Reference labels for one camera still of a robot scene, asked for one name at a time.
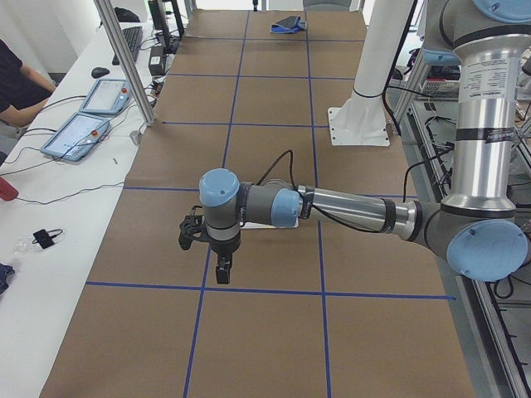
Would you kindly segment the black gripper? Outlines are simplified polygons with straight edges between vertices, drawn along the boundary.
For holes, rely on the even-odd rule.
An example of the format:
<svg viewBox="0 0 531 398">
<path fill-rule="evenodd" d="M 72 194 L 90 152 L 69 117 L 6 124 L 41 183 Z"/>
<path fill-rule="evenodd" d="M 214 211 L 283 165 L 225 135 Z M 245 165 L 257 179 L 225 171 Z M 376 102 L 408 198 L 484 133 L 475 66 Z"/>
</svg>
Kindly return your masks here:
<svg viewBox="0 0 531 398">
<path fill-rule="evenodd" d="M 213 240 L 210 242 L 211 250 L 217 254 L 216 280 L 218 284 L 230 283 L 232 256 L 240 245 L 240 236 L 234 236 L 229 240 Z"/>
</svg>

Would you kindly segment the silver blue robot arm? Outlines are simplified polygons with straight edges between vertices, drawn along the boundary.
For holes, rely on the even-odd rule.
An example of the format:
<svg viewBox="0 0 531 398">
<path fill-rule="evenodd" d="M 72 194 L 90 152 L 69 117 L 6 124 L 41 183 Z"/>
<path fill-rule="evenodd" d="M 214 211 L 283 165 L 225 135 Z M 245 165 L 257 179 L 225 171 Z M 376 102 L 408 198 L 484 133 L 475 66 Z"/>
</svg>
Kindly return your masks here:
<svg viewBox="0 0 531 398">
<path fill-rule="evenodd" d="M 451 191 L 439 203 L 396 203 L 263 179 L 244 183 L 218 168 L 201 177 L 203 213 L 182 226 L 181 237 L 210 245 L 220 284 L 230 280 L 243 224 L 292 228 L 311 216 L 360 232 L 398 235 L 470 279 L 505 278 L 529 250 L 506 195 L 516 82 L 529 44 L 527 1 L 428 3 L 425 51 L 451 51 L 461 64 Z"/>
</svg>

